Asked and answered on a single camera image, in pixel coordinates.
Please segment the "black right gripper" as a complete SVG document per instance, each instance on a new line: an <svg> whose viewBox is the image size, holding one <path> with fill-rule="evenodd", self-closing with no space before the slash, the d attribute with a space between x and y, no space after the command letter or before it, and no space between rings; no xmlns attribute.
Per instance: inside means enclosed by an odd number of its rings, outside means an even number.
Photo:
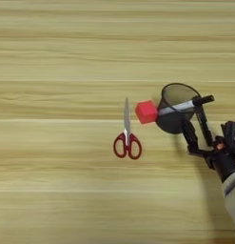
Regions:
<svg viewBox="0 0 235 244"><path fill-rule="evenodd" d="M225 182L230 175L235 173L235 155L229 153L222 136L215 137L212 151L205 151L199 148L198 137L189 120L184 119L181 128L189 153L202 157L207 166L217 172L222 182Z"/></svg>

